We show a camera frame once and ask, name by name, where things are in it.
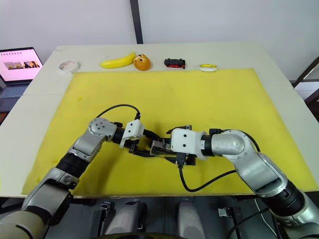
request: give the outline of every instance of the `laptop screen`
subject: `laptop screen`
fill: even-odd
[[[0,50],[0,76],[5,83],[31,81],[41,67],[33,47]]]

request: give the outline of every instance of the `white tape roll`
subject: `white tape roll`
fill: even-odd
[[[212,64],[201,64],[199,66],[199,69],[201,71],[211,72],[211,71],[217,71],[218,70],[218,66],[212,65]]]
[[[63,62],[59,65],[60,71],[63,71],[63,72],[71,72],[71,73],[74,73],[74,72],[76,72],[79,68],[80,68],[80,64],[79,64],[77,61],[73,61],[73,60],[63,61]]]

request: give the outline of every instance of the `white wall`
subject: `white wall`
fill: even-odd
[[[139,0],[139,6],[144,43],[258,41],[293,81],[319,56],[318,0]]]
[[[128,0],[0,0],[0,49],[136,43]]]

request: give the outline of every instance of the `black toy car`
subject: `black toy car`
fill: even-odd
[[[183,68],[185,69],[185,60],[183,59],[170,59],[170,58],[167,58],[164,60],[164,64],[167,66],[167,67],[174,67],[174,68]]]

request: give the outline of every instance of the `yellow mat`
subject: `yellow mat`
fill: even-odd
[[[253,69],[217,72],[109,72],[75,73],[46,132],[36,161],[24,185],[27,194],[57,164],[99,112],[116,104],[141,111],[146,129],[161,136],[175,126],[193,130],[232,128],[245,131],[296,184],[318,189],[296,144]],[[103,115],[126,123],[135,111],[116,108]],[[189,187],[233,169],[223,157],[197,160],[184,168]],[[228,175],[192,195],[252,193],[236,174]],[[117,144],[104,143],[73,191],[81,196],[186,195],[176,165],[163,158],[142,158]]]

